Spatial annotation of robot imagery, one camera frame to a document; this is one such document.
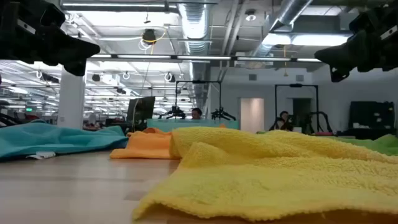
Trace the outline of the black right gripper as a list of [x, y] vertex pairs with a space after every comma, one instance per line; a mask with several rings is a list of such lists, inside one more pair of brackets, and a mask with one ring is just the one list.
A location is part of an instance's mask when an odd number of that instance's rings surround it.
[[359, 72], [398, 68], [398, 2], [389, 2], [359, 13], [350, 22], [353, 32], [345, 43], [315, 52], [314, 57], [330, 66], [330, 78], [338, 83]]

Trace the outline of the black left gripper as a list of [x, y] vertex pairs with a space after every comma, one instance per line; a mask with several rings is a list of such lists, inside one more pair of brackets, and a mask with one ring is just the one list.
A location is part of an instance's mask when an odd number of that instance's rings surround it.
[[65, 14], [46, 0], [0, 0], [0, 60], [62, 64], [77, 77], [100, 46], [71, 37], [61, 29]]

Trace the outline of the blue microfiber towel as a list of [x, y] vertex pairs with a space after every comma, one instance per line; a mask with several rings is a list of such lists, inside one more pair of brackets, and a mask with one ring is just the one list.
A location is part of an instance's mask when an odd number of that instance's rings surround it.
[[0, 128], [0, 161], [22, 159], [38, 152], [64, 155], [112, 150], [126, 146], [127, 142], [119, 126], [85, 131], [36, 120]]

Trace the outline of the yellow microfiber towel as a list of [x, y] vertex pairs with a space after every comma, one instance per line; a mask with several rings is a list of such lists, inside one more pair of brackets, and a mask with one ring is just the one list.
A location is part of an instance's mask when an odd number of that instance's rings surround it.
[[200, 218], [277, 220], [335, 210], [398, 216], [398, 156], [288, 131], [172, 131], [177, 169], [144, 196], [133, 219], [160, 205]]

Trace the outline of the green microfiber towel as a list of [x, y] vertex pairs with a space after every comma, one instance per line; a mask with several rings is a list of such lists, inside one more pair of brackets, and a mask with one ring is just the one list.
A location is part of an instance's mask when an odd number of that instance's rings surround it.
[[352, 139], [335, 136], [329, 136], [328, 138], [354, 144], [356, 146], [363, 146], [372, 151], [377, 151], [388, 156], [398, 156], [398, 137], [391, 134], [381, 136], [375, 140]]

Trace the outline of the orange microfiber towel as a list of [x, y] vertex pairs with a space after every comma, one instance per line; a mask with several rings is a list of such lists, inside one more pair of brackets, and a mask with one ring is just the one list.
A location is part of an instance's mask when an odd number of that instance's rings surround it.
[[181, 155], [172, 154], [171, 132], [157, 128], [127, 133], [125, 148], [112, 150], [110, 159], [181, 159]]

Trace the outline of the white building pillar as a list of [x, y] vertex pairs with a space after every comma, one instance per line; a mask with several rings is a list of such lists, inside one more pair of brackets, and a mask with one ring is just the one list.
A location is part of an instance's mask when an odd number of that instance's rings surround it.
[[82, 129], [86, 77], [77, 77], [62, 68], [57, 125]]

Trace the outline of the black storage cabinet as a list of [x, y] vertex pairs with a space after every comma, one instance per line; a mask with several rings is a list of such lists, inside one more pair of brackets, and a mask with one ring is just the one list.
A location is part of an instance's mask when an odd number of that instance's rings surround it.
[[392, 101], [352, 101], [349, 106], [348, 127], [338, 131], [339, 136], [375, 140], [397, 129], [395, 105]]

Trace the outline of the black background monitor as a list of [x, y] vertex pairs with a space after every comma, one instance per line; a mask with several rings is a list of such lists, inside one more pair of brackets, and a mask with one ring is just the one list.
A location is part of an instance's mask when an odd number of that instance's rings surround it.
[[147, 96], [129, 100], [126, 121], [138, 125], [151, 119], [154, 112], [155, 97]]

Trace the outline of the white door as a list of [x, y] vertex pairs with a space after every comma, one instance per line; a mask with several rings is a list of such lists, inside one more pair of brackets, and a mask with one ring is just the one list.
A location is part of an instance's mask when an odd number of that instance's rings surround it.
[[257, 133], [264, 130], [264, 100], [241, 98], [241, 130]]

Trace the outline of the long ceiling light bar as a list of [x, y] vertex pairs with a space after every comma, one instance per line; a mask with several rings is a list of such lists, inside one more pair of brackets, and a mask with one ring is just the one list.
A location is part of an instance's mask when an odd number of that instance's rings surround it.
[[138, 61], [138, 60], [192, 60], [192, 61], [242, 61], [242, 62], [303, 62], [321, 63], [315, 58], [284, 58], [284, 57], [237, 57], [211, 55], [134, 55], [134, 54], [97, 54], [88, 60], [92, 61]]

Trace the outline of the black background rig frame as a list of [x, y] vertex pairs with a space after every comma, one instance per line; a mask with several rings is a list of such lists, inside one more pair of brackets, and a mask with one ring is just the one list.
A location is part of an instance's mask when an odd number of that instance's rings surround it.
[[177, 95], [178, 95], [178, 85], [180, 83], [190, 83], [190, 84], [194, 84], [194, 85], [204, 85], [204, 84], [218, 84], [219, 85], [219, 108], [221, 107], [221, 81], [206, 81], [206, 80], [192, 80], [192, 81], [176, 81], [175, 82], [175, 107], [177, 107]]
[[278, 99], [277, 99], [277, 89], [278, 89], [278, 87], [279, 86], [287, 86], [287, 87], [289, 87], [289, 88], [303, 88], [303, 87], [314, 87], [314, 89], [315, 89], [315, 105], [316, 105], [316, 117], [317, 117], [317, 131], [320, 131], [320, 118], [319, 118], [319, 115], [318, 115], [318, 113], [320, 112], [319, 111], [319, 87], [318, 87], [318, 85], [303, 85], [303, 84], [300, 84], [300, 83], [292, 83], [292, 84], [276, 84], [276, 85], [274, 85], [274, 106], [275, 106], [275, 108], [274, 108], [274, 113], [275, 113], [275, 116], [277, 116], [277, 115], [279, 115], [279, 113], [278, 113], [278, 108], [277, 108], [277, 104], [278, 104]]

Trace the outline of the silver ventilation duct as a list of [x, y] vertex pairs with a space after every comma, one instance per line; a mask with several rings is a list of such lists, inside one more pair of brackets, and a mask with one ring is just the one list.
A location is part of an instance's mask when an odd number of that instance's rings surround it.
[[180, 15], [186, 52], [189, 55], [206, 55], [210, 43], [208, 26], [210, 20], [210, 7], [206, 4], [183, 3], [177, 5]]

